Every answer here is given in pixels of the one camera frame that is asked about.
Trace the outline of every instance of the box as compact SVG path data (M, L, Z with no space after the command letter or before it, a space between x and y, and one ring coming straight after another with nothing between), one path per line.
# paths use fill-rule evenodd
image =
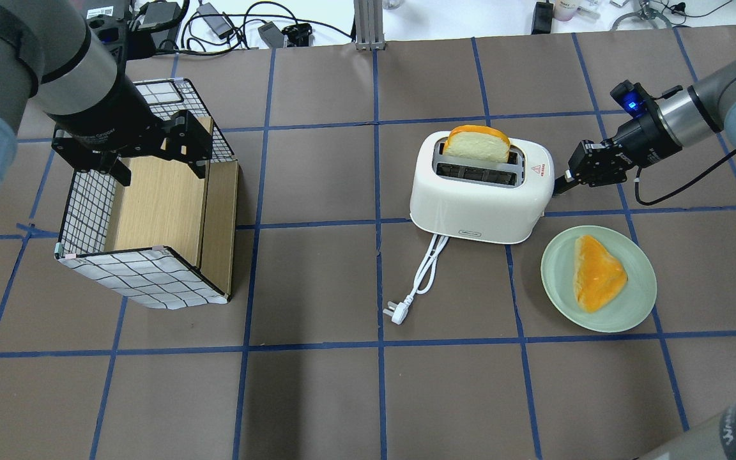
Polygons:
M161 118L189 109L211 119L188 79L137 82ZM205 180L184 163L125 160L132 185L75 172L56 259L82 276L151 308L227 303L231 297L238 163L212 126Z

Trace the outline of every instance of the plate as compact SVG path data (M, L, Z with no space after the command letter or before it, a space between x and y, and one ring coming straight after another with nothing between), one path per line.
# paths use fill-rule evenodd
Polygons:
M621 293L596 312L578 306L572 280L575 273L575 241L592 235L621 261L626 285ZM623 332L642 323L657 298L657 280L646 254L630 239L609 228L581 225L567 228L549 242L541 256L541 282L555 308L575 324L597 332Z

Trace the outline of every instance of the white desk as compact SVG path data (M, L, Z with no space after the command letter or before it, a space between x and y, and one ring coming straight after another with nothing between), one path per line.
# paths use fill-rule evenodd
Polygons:
M690 15L701 15L712 11L723 4L725 0L691 0L687 3L686 12ZM213 0L212 4L219 12L243 14L253 2L237 0ZM351 31L353 21L352 0L283 0L280 2L291 9L296 17L301 19L318 20L332 24L345 32ZM595 32L609 30L613 21L626 13L632 12L637 5L631 0L624 8L611 5L609 0L601 0L598 12L599 20L592 20L582 15L576 15L569 22L553 20L553 33ZM191 15L197 8L196 0L192 0L189 8ZM386 41L392 40L436 40L445 38L488 37L496 35L529 35L532 25L532 12L535 0L402 0L400 8L383 12L383 28ZM660 3L652 3L656 9L662 9ZM274 5L258 5L253 9L255 14L287 13ZM682 17L668 15L675 24L683 21ZM239 24L242 18L234 18ZM290 20L271 19L280 28L288 26ZM688 18L687 26L721 26L721 24L736 24L736 0L718 11L703 18ZM625 20L620 29L650 29L649 24L641 21ZM312 46L348 43L344 37L324 26L313 26ZM201 20L196 20L193 26L195 34L205 38L217 37L208 30ZM257 24L249 24L249 46L265 47L265 43L257 33Z

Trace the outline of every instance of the toaster slot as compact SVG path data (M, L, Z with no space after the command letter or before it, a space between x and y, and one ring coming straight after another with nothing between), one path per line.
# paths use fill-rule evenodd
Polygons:
M469 181L497 187L518 187L524 180L524 153L511 146L504 163L444 155L445 141L433 149L433 172L446 180Z

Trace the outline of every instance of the toaster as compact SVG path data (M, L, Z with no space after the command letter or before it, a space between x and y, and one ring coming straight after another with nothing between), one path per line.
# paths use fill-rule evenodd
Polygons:
M505 163L444 155L449 131L422 143L411 191L411 220L430 233L515 244L532 233L553 195L553 160L543 146L510 139Z

